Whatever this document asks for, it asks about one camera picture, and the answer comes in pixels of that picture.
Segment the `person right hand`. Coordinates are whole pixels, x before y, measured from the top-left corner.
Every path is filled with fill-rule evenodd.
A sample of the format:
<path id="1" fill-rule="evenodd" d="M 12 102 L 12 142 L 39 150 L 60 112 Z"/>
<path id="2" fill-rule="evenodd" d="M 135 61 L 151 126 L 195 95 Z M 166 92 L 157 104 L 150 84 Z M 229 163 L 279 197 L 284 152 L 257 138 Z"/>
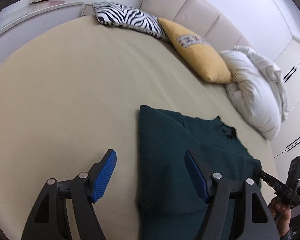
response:
<path id="1" fill-rule="evenodd" d="M 271 200 L 268 205 L 270 213 L 275 220 L 279 237 L 285 237 L 290 232 L 291 209 L 281 203 L 278 197 Z"/>

